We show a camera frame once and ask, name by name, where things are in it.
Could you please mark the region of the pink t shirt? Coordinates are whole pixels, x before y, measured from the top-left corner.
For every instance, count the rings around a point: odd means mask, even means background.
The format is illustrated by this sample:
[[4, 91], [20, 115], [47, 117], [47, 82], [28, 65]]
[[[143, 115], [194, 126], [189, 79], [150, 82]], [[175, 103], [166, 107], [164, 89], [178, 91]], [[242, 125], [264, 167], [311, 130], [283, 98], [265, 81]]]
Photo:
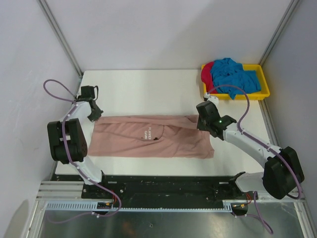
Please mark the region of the pink t shirt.
[[88, 154], [211, 159], [210, 135], [198, 130], [197, 123], [197, 115], [101, 117], [95, 123]]

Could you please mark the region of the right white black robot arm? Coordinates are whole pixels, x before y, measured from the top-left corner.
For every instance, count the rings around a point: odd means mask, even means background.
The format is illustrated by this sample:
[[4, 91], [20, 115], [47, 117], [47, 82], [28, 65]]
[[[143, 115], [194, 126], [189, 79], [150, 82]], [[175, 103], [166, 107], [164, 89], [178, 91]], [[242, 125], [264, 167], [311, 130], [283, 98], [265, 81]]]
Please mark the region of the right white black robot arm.
[[241, 121], [220, 116], [216, 105], [204, 101], [196, 106], [199, 114], [197, 129], [207, 131], [212, 137], [233, 144], [251, 156], [262, 172], [240, 172], [229, 185], [229, 195], [240, 199], [249, 191], [266, 191], [276, 199], [290, 196], [297, 189], [297, 199], [302, 197], [301, 183], [305, 176], [297, 155], [291, 147], [280, 148], [252, 135], [241, 127]]

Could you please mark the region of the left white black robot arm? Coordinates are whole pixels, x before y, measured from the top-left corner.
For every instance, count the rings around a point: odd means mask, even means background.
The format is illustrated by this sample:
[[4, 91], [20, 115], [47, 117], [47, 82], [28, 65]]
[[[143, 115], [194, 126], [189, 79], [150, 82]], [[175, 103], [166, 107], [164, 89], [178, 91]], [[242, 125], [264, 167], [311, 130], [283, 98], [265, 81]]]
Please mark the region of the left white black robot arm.
[[85, 120], [96, 122], [103, 113], [96, 103], [98, 96], [98, 86], [82, 86], [70, 111], [60, 121], [49, 122], [47, 130], [53, 160], [72, 165], [84, 184], [93, 185], [93, 194], [104, 198], [109, 194], [109, 185], [102, 181], [102, 170], [88, 156], [88, 143], [82, 129]]

